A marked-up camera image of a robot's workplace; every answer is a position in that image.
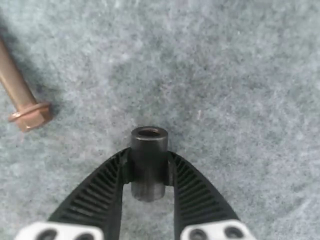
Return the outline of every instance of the cylindrical spacer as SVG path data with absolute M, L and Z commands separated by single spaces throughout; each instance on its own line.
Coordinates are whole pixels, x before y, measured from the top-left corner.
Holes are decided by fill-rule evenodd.
M 154 126 L 138 127 L 131 133 L 129 158 L 133 163 L 132 196 L 153 202 L 165 195 L 168 167 L 168 132 Z

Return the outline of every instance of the copper bolt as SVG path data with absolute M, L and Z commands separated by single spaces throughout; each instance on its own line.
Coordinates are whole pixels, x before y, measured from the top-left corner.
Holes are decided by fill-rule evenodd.
M 15 122 L 21 131 L 40 127 L 53 118 L 50 103 L 36 101 L 1 39 L 0 81 L 17 110 L 9 117 L 9 121 Z

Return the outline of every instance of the threaded hole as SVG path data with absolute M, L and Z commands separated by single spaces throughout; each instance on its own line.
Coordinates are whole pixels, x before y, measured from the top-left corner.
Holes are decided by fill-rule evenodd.
M 138 134 L 140 136 L 150 137 L 150 138 L 155 138 L 155 137 L 160 136 L 160 134 L 154 129 L 144 129 L 144 130 L 139 131 Z

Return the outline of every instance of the carpet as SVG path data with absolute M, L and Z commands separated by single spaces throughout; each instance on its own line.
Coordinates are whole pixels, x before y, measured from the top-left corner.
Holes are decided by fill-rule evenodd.
M 320 1 L 0 0 L 0 34 L 54 120 L 0 87 L 0 239 L 46 220 L 138 126 L 169 132 L 258 240 L 320 235 Z M 123 194 L 121 240 L 173 239 L 174 194 Z

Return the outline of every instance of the black rubber grip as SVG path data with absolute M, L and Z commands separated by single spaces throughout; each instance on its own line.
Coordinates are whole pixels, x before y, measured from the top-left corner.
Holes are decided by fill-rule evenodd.
M 125 179 L 122 157 L 126 152 L 124 149 L 105 161 L 73 190 L 48 220 L 95 226 L 103 231 L 105 240 L 118 240 Z
M 218 190 L 187 160 L 171 152 L 174 187 L 174 234 L 180 239 L 189 225 L 235 219 L 238 216 Z

